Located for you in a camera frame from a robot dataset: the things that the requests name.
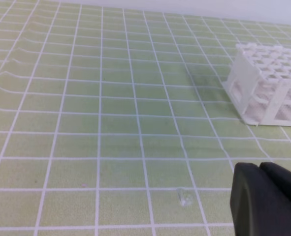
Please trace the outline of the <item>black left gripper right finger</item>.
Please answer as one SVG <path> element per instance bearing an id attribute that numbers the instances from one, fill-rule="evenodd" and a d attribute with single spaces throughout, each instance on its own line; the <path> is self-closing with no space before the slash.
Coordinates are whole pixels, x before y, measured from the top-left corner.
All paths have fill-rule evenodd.
<path id="1" fill-rule="evenodd" d="M 259 166 L 276 185 L 276 187 L 291 201 L 291 171 L 272 162 L 262 162 Z"/>

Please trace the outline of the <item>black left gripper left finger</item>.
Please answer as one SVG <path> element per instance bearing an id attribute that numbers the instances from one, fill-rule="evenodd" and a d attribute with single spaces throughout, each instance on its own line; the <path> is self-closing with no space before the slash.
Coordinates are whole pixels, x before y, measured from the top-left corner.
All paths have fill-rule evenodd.
<path id="1" fill-rule="evenodd" d="M 235 165 L 230 209 L 237 236 L 291 236 L 291 201 L 253 163 Z"/>

